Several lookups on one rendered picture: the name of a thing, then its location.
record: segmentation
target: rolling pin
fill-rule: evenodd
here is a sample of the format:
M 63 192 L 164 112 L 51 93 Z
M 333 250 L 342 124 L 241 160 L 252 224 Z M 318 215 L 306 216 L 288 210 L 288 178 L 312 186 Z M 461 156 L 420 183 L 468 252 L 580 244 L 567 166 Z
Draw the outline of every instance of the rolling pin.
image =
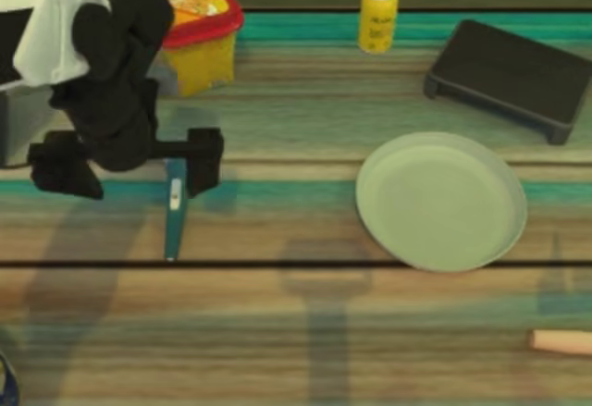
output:
M 534 330 L 532 349 L 592 356 L 592 332 L 580 330 Z

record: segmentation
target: round plate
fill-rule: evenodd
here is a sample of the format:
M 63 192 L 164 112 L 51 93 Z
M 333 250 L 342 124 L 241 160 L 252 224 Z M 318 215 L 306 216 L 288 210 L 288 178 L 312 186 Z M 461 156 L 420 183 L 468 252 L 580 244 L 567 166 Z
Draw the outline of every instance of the round plate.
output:
M 356 183 L 360 217 L 404 263 L 435 272 L 487 265 L 520 239 L 527 203 L 520 180 L 483 145 L 450 133 L 387 142 Z

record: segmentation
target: teal painted stripe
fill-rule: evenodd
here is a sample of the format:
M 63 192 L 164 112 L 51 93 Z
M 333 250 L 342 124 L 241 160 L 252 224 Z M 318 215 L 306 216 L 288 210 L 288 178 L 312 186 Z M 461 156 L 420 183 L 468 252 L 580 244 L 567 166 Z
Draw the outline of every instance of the teal painted stripe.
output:
M 540 204 L 578 205 L 592 204 L 592 182 L 524 182 L 524 190 L 530 201 Z M 272 204 L 301 202 L 306 206 L 343 204 L 355 194 L 353 181 L 225 181 L 207 192 L 201 199 L 209 202 L 226 201 L 239 197 L 242 201 Z M 107 199 L 133 199 L 151 202 L 164 201 L 167 196 L 165 183 L 107 181 Z M 72 201 L 73 197 L 37 191 L 27 181 L 0 182 L 0 199 L 10 197 Z
M 396 38 L 444 41 L 463 19 L 475 19 L 536 40 L 592 40 L 592 12 L 580 13 L 400 13 Z M 358 13 L 249 13 L 239 34 L 249 41 L 351 41 Z

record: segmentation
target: glue bottle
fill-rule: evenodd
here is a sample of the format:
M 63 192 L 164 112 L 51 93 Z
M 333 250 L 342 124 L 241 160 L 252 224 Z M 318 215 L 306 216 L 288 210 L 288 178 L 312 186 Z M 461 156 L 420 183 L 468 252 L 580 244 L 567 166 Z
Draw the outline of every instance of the glue bottle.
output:
M 368 53 L 384 53 L 392 46 L 399 0 L 362 0 L 358 44 Z

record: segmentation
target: plastic tub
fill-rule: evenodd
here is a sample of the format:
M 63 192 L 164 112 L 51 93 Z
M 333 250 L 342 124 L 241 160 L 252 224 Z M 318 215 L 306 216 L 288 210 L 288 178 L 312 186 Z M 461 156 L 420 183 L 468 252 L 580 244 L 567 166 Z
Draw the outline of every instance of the plastic tub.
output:
M 234 80 L 236 34 L 244 23 L 236 0 L 169 0 L 175 22 L 163 43 L 186 97 Z

